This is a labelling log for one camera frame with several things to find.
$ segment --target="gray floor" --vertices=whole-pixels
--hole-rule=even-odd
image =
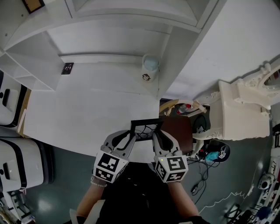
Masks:
[[[260,160],[254,184],[256,185],[263,171],[268,169],[270,161],[270,138],[247,139],[242,141],[227,141],[231,147],[229,159],[217,168],[209,170],[207,189],[197,206],[199,211],[205,205],[213,205],[227,197],[230,192],[247,193],[251,186],[255,168]],[[28,205],[39,224],[61,224],[67,222],[69,209],[76,209],[83,194],[90,185],[91,170],[94,157],[54,148],[56,178],[51,185],[41,185],[27,190]],[[183,185],[187,191],[200,179],[198,164],[191,164],[184,178]],[[245,199],[243,206],[256,203],[260,191]],[[201,215],[210,223],[224,223],[222,217],[225,211],[234,203],[241,204],[242,197],[231,196],[213,208],[206,208]]]

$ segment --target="cable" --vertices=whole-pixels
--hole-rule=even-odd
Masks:
[[[196,162],[199,163],[199,173],[200,173],[200,175],[201,175],[201,179],[193,186],[193,188],[192,188],[192,196],[197,195],[197,194],[199,193],[199,191],[203,189],[202,193],[200,194],[200,196],[199,196],[198,200],[195,202],[195,204],[200,200],[200,198],[202,197],[202,195],[204,194],[204,192],[205,192],[205,190],[206,190],[206,187],[207,187],[206,180],[209,178],[209,169],[210,169],[211,167],[215,168],[215,167],[217,167],[217,166],[220,165],[220,163],[218,163],[217,166],[214,166],[214,164],[215,164],[216,162],[214,162],[212,165],[208,165],[206,162],[201,162],[200,160],[199,160],[199,161],[194,161],[194,162],[193,162],[193,163],[196,163]],[[202,163],[202,164],[204,164],[204,165],[206,166],[206,171],[205,171],[204,173],[201,173],[200,163]],[[201,182],[203,183],[203,185],[202,185],[202,187],[200,187],[200,188],[198,189],[199,184],[200,184]]]
[[[254,179],[255,179],[255,175],[256,175],[256,171],[257,171],[257,168],[258,168],[258,166],[259,166],[259,162],[261,161],[261,159],[262,159],[262,157],[263,157],[264,151],[265,151],[265,148],[262,150],[262,155],[261,155],[261,157],[259,158],[259,161],[258,161],[258,163],[257,163],[257,165],[256,165],[255,172],[254,172],[254,175],[253,175],[253,178],[252,178],[252,182],[251,182],[251,187],[252,187],[252,185],[253,185],[253,182],[254,182]],[[233,196],[239,195],[240,197],[243,197],[243,201],[242,201],[242,203],[241,203],[241,205],[242,205],[243,202],[245,201],[245,199],[247,198],[247,196],[249,196],[248,194],[249,194],[249,191],[248,191],[247,195],[244,197],[245,193],[242,194],[242,191],[241,191],[240,193],[237,193],[237,192],[233,193],[233,192],[231,192],[226,198],[222,198],[220,201],[214,202],[214,205],[212,205],[212,206],[204,206],[204,208],[199,212],[199,214],[200,214],[205,208],[212,208],[212,207],[214,207],[216,204],[220,203],[221,201],[228,199],[231,195],[233,195]]]

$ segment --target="person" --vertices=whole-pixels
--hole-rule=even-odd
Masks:
[[[77,208],[78,224],[209,224],[180,182],[163,183],[148,164],[129,163],[113,184],[92,180]]]

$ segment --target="blue cloth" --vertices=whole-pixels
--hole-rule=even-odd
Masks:
[[[258,210],[256,216],[259,217],[260,220],[264,220],[268,218],[270,212],[271,212],[270,207],[262,207]]]
[[[144,67],[148,71],[155,71],[158,69],[158,60],[155,57],[147,56],[144,61]]]
[[[211,162],[219,157],[219,152],[210,152],[206,156],[206,161]]]

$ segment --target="black shirt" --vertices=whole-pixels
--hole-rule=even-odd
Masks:
[[[105,188],[97,224],[167,223],[209,224],[201,217],[183,219],[172,201],[167,184],[147,164],[129,163],[125,171]],[[85,218],[78,217],[79,224]]]

